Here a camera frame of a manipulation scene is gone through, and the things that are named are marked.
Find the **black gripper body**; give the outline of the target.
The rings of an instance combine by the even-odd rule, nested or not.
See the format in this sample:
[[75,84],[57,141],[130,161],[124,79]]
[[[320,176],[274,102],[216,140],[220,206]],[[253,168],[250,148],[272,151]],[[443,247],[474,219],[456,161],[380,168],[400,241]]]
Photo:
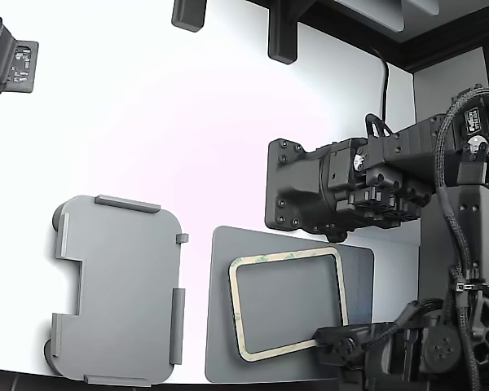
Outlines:
[[366,354],[398,331],[393,322],[330,328],[330,354],[344,367],[363,367]]

